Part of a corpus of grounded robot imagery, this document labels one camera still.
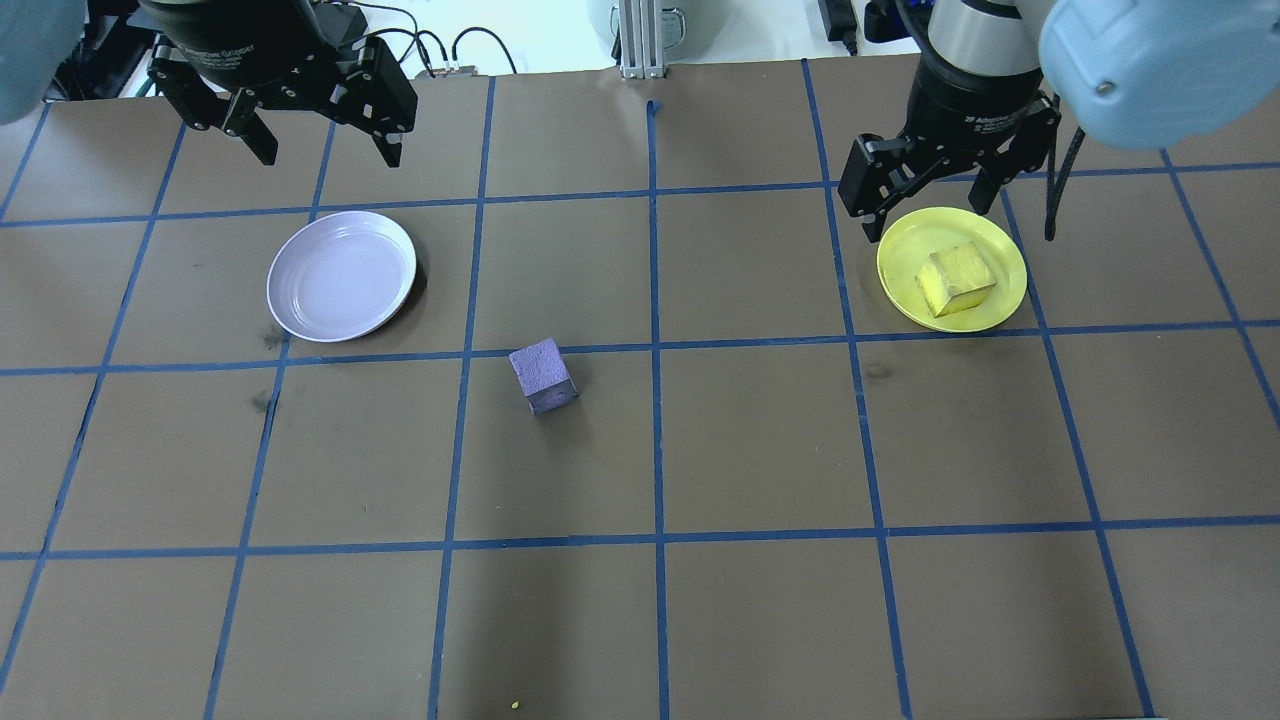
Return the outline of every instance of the white plate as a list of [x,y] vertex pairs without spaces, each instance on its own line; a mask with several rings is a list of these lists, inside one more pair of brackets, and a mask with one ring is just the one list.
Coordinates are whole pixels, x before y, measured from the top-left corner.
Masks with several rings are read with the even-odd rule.
[[390,218],[326,215],[280,247],[266,273],[266,306],[302,340],[339,342],[370,333],[408,296],[417,255]]

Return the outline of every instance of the yellow cube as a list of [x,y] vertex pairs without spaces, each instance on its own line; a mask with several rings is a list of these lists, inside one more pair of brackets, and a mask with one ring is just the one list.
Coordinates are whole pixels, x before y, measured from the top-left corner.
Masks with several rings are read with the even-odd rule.
[[915,275],[924,301],[934,318],[968,310],[996,287],[996,275],[973,242],[929,254],[929,261]]

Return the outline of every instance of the plate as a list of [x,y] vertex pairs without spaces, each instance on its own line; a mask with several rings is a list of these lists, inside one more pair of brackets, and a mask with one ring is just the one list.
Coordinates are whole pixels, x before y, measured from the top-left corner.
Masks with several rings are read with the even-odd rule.
[[[931,252],[974,242],[996,275],[982,305],[934,318],[915,283]],[[1027,261],[1009,234],[987,218],[959,208],[925,208],[899,218],[876,251],[876,269],[890,302],[934,331],[973,333],[1004,323],[1027,297]]]
[[340,342],[389,320],[408,296],[417,254],[390,218],[353,210],[300,229],[266,273],[266,305],[296,337]]

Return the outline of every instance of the blue tape line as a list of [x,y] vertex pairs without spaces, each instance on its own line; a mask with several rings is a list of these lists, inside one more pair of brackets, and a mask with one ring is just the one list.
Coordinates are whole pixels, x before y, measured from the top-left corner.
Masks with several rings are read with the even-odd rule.
[[1108,530],[1157,530],[1167,528],[1240,528],[1248,525],[1280,525],[1280,515],[1228,515],[1221,518],[1153,518],[1138,520],[1103,520]]
[[840,246],[840,227],[836,224],[836,205],[831,193],[831,169],[827,167],[827,145],[822,135],[822,117],[818,113],[818,97],[813,90],[813,74],[809,60],[800,60],[804,74],[805,95],[809,97],[809,114],[813,118],[813,135],[818,142],[818,163],[822,167],[822,182],[827,186],[823,199],[827,204],[827,229],[831,233],[831,252],[835,263],[836,284],[840,290],[840,311],[845,320],[845,333],[849,343],[849,369],[854,379],[854,398],[858,404],[858,429],[861,433],[863,464],[867,468],[867,491],[870,496],[872,519],[876,525],[876,551],[879,557],[881,584],[884,591],[884,615],[888,621],[890,648],[893,653],[893,670],[897,675],[897,697],[902,716],[911,720],[911,692],[906,682],[906,659],[902,651],[902,633],[899,626],[897,594],[893,591],[893,568],[888,555],[888,536],[884,532],[884,512],[881,506],[879,480],[876,475],[876,456],[872,447],[872,430],[867,418],[867,397],[863,393],[861,364],[858,357],[858,340],[854,328],[854,315],[849,305],[849,283],[845,275],[845,259]]
[[51,550],[50,560],[156,560],[168,557],[236,557],[236,547],[131,547],[108,550]]
[[[1014,214],[1014,205],[1009,200],[1006,190],[1000,191],[1000,201],[1005,208],[1009,219],[1009,234],[1019,250],[1023,249],[1021,233],[1018,229],[1018,218]],[[1106,527],[1102,524],[1102,514],[1098,510],[1098,498],[1093,492],[1093,479],[1089,475],[1089,466],[1084,459],[1084,447],[1080,443],[1080,433],[1075,425],[1075,415],[1071,413],[1071,401],[1066,393],[1066,383],[1062,379],[1062,369],[1057,361],[1057,352],[1053,348],[1053,338],[1044,322],[1044,309],[1041,305],[1039,292],[1036,290],[1036,279],[1030,265],[1027,269],[1027,291],[1032,300],[1032,309],[1036,311],[1036,323],[1042,331],[1044,355],[1048,357],[1050,373],[1053,377],[1053,388],[1057,392],[1059,405],[1062,406],[1062,420],[1066,424],[1066,434],[1071,442],[1071,452],[1075,456],[1075,466],[1080,475],[1080,488],[1084,491],[1084,501],[1089,507],[1089,519],[1094,528],[1094,537],[1098,541],[1098,553],[1102,557],[1102,568],[1106,571],[1107,587],[1111,589],[1111,602],[1115,606],[1116,620],[1120,624],[1120,634],[1124,638],[1125,652],[1129,656],[1129,667],[1133,673],[1134,685],[1138,691],[1138,700],[1142,702],[1143,715],[1155,716],[1151,703],[1151,691],[1147,688],[1147,676],[1142,669],[1142,659],[1138,655],[1138,644],[1133,637],[1133,628],[1129,624],[1129,611],[1125,607],[1124,593],[1120,591],[1120,578],[1116,575],[1115,562],[1111,559],[1111,544],[1107,542]]]
[[1224,173],[1236,170],[1280,170],[1280,163],[1224,163],[1216,165],[1174,165],[1167,150],[1161,150],[1166,167],[1172,167],[1175,173]]
[[390,352],[383,355],[324,355],[289,357],[288,365],[348,365],[356,363],[412,363],[415,360],[460,360],[462,352]]
[[1253,375],[1258,380],[1258,387],[1262,389],[1262,397],[1267,402],[1267,407],[1271,410],[1271,419],[1275,421],[1276,427],[1280,428],[1280,402],[1276,402],[1275,392],[1271,391],[1271,383],[1267,382],[1267,374],[1262,369],[1262,363],[1258,360],[1258,354],[1253,348],[1253,340],[1244,328],[1244,323],[1240,319],[1240,310],[1235,306],[1235,300],[1231,299],[1231,292],[1226,288],[1226,281],[1222,279],[1222,272],[1217,266],[1217,261],[1213,260],[1213,251],[1210,250],[1208,241],[1204,240],[1204,233],[1199,227],[1199,220],[1196,219],[1196,211],[1192,209],[1190,200],[1187,199],[1187,191],[1183,190],[1183,181],[1178,178],[1178,173],[1174,168],[1174,161],[1169,158],[1167,150],[1161,150],[1160,156],[1165,160],[1165,168],[1169,172],[1169,179],[1174,183],[1174,191],[1178,193],[1178,201],[1183,206],[1183,213],[1187,215],[1187,223],[1192,228],[1192,233],[1196,236],[1196,245],[1199,246],[1201,254],[1204,256],[1204,264],[1208,265],[1210,273],[1213,275],[1213,283],[1217,284],[1217,291],[1222,296],[1222,302],[1226,304],[1226,311],[1231,315],[1231,323],[1235,325],[1236,332],[1240,334],[1240,342],[1244,345],[1244,354],[1249,359],[1249,365],[1253,368]]
[[[1244,320],[1240,323],[1245,328],[1277,328],[1280,319],[1274,320]],[[1158,333],[1158,332],[1187,332],[1187,331],[1220,331],[1234,329],[1231,320],[1206,320],[1192,323],[1138,323],[1129,325],[1078,325],[1048,328],[1052,336],[1078,336],[1078,334],[1108,334],[1108,333]],[[943,332],[901,332],[901,333],[855,333],[859,342],[911,342],[919,340],[973,340],[996,337],[1038,337],[1039,328],[993,328],[978,333],[943,333]],[[797,336],[797,337],[759,337],[759,338],[724,338],[724,340],[677,340],[660,342],[660,350],[712,350],[718,347],[776,347],[791,345],[838,345],[847,342],[846,336]],[[607,352],[649,352],[653,343],[649,342],[618,342],[604,345],[568,345],[561,347],[564,355],[588,355]],[[516,348],[472,350],[471,357],[506,357]],[[385,352],[376,355],[321,355],[315,357],[289,357],[285,364],[294,365],[342,365],[357,363],[410,363],[424,360],[458,360],[462,357],[461,350],[439,352]],[[157,363],[157,364],[129,364],[109,365],[106,374],[115,373],[211,373],[224,370],[253,370],[274,368],[276,360],[242,360],[228,363]],[[101,365],[65,365],[51,368],[0,368],[0,378],[5,377],[35,377],[35,375],[92,375],[104,372]]]
[[602,192],[559,192],[552,195],[503,195],[486,197],[489,204],[558,202],[562,200],[613,200],[618,197],[648,197],[648,190],[611,190]]
[[[169,181],[173,178],[173,168],[178,163],[178,152],[182,150],[182,140],[186,137],[186,126],[178,128],[173,150],[169,152],[169,164],[165,167],[164,178],[160,181],[160,190],[156,192],[156,200],[151,208],[151,222],[147,223],[147,228],[142,233],[142,241],[138,242],[138,251],[133,258],[133,268],[129,270],[129,281],[124,286],[124,295],[120,299],[120,307],[115,313],[115,322],[111,324],[111,334],[106,341],[106,350],[102,351],[102,368],[110,365],[111,354],[115,352],[115,343],[120,338],[124,316],[129,310],[129,301],[133,299],[133,288],[137,286],[138,274],[142,272],[142,260],[147,254],[147,246],[151,243],[151,233],[155,231],[155,215],[160,211],[160,202],[164,201],[165,192],[169,190]],[[23,596],[22,607],[18,610],[18,620],[14,623],[13,634],[9,637],[9,647],[5,650],[3,664],[0,664],[0,694],[4,693],[5,684],[9,682],[9,671],[13,669],[14,656],[18,652],[18,642],[22,639],[22,632],[27,626],[31,603],[35,601],[36,588],[40,585],[45,564],[49,561],[49,551],[52,548],[54,536],[58,533],[58,523],[61,520],[63,510],[67,507],[67,496],[70,493],[72,479],[76,477],[76,468],[84,448],[88,424],[93,419],[93,410],[97,407],[97,398],[102,393],[102,382],[105,379],[106,372],[100,368],[93,380],[93,389],[88,396],[88,404],[84,406],[79,430],[76,433],[76,442],[72,443],[67,470],[63,473],[61,484],[58,487],[58,498],[54,501],[54,512],[49,518],[49,525],[45,528],[45,539],[36,559],[36,565],[32,568],[31,580],[27,583],[27,593]]]
[[[1239,528],[1280,525],[1280,515],[1222,515],[1201,518],[1134,518],[1128,520],[1102,520],[1107,530],[1158,530],[1198,528]],[[975,525],[902,525],[877,528],[797,528],[786,530],[698,530],[666,532],[666,544],[698,544],[728,542],[787,542],[809,539],[870,539],[881,536],[904,537],[956,537],[956,536],[1023,536],[1039,533],[1092,533],[1100,525],[1092,520],[1057,523],[995,523]],[[613,536],[549,536],[495,539],[406,541],[372,543],[328,544],[268,544],[248,547],[154,547],[108,550],[51,550],[49,560],[129,560],[163,557],[236,557],[239,555],[364,555],[380,552],[442,551],[447,546],[454,551],[489,551],[547,547],[600,547],[636,546],[658,542],[657,533],[625,533]],[[0,552],[0,561],[36,560],[38,552]]]
[[115,223],[146,223],[148,215],[113,215],[109,218],[54,218],[49,220],[9,220],[0,228],[56,228],[63,225],[109,225]]
[[774,192],[781,190],[820,190],[826,182],[776,182],[758,184],[713,184],[707,187],[662,187],[654,188],[658,195],[724,195],[733,192]]
[[671,664],[667,651],[667,511],[662,464],[662,302],[658,284],[658,123],[662,102],[645,102],[645,140],[649,150],[649,336],[653,375],[653,528],[654,600],[658,633],[658,717],[671,717]]
[[27,378],[32,375],[96,375],[100,365],[68,365],[61,368],[0,368],[0,378]]
[[480,284],[480,243],[484,237],[484,208],[488,201],[489,145],[493,137],[493,99],[495,79],[489,78],[484,109],[484,136],[480,146],[480,181],[476,187],[475,234],[471,240],[471,283],[467,290],[467,325],[462,345],[462,372],[458,377],[458,413],[453,425],[453,462],[449,469],[449,502],[444,520],[444,551],[440,556],[440,592],[435,602],[435,639],[431,643],[431,678],[428,684],[426,716],[440,712],[440,674],[444,665],[444,626],[449,603],[449,579],[453,573],[453,537],[458,520],[458,488],[462,477],[462,434],[466,429],[467,391],[471,380],[471,347],[475,340],[476,292]]
[[27,150],[22,154],[22,160],[18,161],[18,169],[13,173],[13,181],[9,183],[9,191],[4,193],[4,204],[0,204],[0,219],[4,219],[9,214],[9,206],[13,205],[13,196],[18,193],[18,183],[22,182],[22,174],[27,172],[27,163],[31,161],[32,152],[36,151],[36,142],[40,141],[40,133],[45,129],[45,122],[49,119],[49,109],[52,105],[45,105],[40,110],[40,119],[36,120],[36,127],[31,131],[31,140],[27,141]]
[[886,528],[884,534],[891,538],[1015,536],[1034,533],[1092,532],[1094,524],[1091,520],[1060,523],[996,523],[982,525],[909,525],[902,528]]
[[[330,122],[329,132],[325,136],[324,151],[320,155],[320,169],[316,172],[316,184],[311,195],[311,206],[307,209],[308,222],[315,222],[316,215],[319,215],[320,196],[324,192],[324,181],[329,173],[329,156],[333,154],[333,138],[337,131],[337,123]],[[253,518],[257,515],[257,498],[262,491],[262,473],[266,469],[266,457],[271,446],[271,430],[275,428],[275,415],[280,405],[280,392],[284,389],[284,373],[288,370],[292,341],[293,336],[285,332],[280,340],[279,356],[275,360],[275,380],[271,384],[271,400],[266,406],[266,418],[262,419],[262,436],[257,445],[257,457],[253,461],[253,477],[250,480],[248,498],[244,502],[244,521],[241,524],[236,568],[232,571],[230,588],[227,591],[227,610],[223,612],[223,625],[218,633],[218,651],[214,655],[214,670],[209,676],[209,692],[205,696],[205,720],[212,720],[214,710],[218,706],[218,691],[221,687],[223,667],[227,662],[227,646],[230,643],[232,625],[236,621],[236,607],[239,603],[239,588],[244,579],[246,550],[248,548],[250,537],[253,533]]]
[[[1235,172],[1235,170],[1271,170],[1280,169],[1280,163],[1235,163],[1235,164],[1220,164],[1220,165],[1175,165],[1174,170],[1179,173],[1215,173],[1215,172]],[[1075,170],[1074,174],[1080,177],[1123,177],[1123,176],[1158,176],[1165,174],[1166,168],[1111,168],[1111,169],[1082,169]],[[1038,179],[1046,176],[1044,172],[1021,173],[1019,178],[1032,178]],[[948,176],[945,178],[938,178],[934,182],[972,182],[977,176],[968,173],[960,176]],[[662,195],[703,195],[703,193],[732,193],[732,192],[772,192],[780,190],[806,190],[806,188],[823,188],[823,187],[836,187],[840,181],[831,179],[829,177],[824,181],[810,181],[810,182],[782,182],[782,183],[762,183],[762,184],[722,184],[722,186],[705,186],[705,187],[659,187],[657,193]],[[650,195],[649,190],[614,190],[614,191],[599,191],[599,192],[562,192],[562,193],[547,193],[547,195],[508,195],[488,197],[485,202],[489,204],[511,204],[511,202],[552,202],[558,200],[590,200],[590,199],[611,199],[611,197],[648,197]],[[401,201],[387,201],[387,202],[346,202],[335,205],[320,205],[319,210],[324,213],[340,211],[340,210],[390,210],[390,209],[407,209],[407,208],[433,208],[439,205],[475,205],[476,199],[474,197],[445,197],[445,199],[430,199],[430,200],[401,200]],[[237,215],[282,215],[289,213],[306,213],[307,208],[261,208],[253,210],[209,210],[200,213],[169,213],[161,214],[156,219],[161,222],[168,220],[188,220],[188,219],[202,219],[202,218],[229,218]],[[109,223],[134,223],[134,222],[147,222],[150,215],[106,215],[96,218],[50,218],[42,220],[8,220],[0,222],[0,228],[23,228],[23,227],[56,227],[56,225],[91,225],[91,224],[109,224]]]
[[475,205],[475,197],[445,197],[435,200],[401,200],[388,202],[346,202],[339,205],[320,205],[321,213],[342,213],[346,210],[398,210],[411,208],[439,208],[449,205]]
[[262,215],[291,215],[307,213],[311,206],[294,206],[294,208],[259,208],[252,210],[200,210],[193,213],[164,213],[159,218],[160,222],[169,220],[207,220],[211,218],[256,218]]
[[945,332],[906,332],[906,333],[855,333],[858,342],[904,342],[914,340],[973,340],[983,337],[1030,337],[1038,336],[1036,328],[992,328],[977,333],[945,333]]

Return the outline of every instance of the purple foam block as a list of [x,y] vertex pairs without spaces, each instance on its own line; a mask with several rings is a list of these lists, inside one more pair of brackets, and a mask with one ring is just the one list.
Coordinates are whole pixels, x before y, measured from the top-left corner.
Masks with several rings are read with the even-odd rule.
[[520,389],[529,400],[534,415],[541,415],[577,398],[577,388],[568,377],[556,341],[547,338],[507,356],[516,369]]

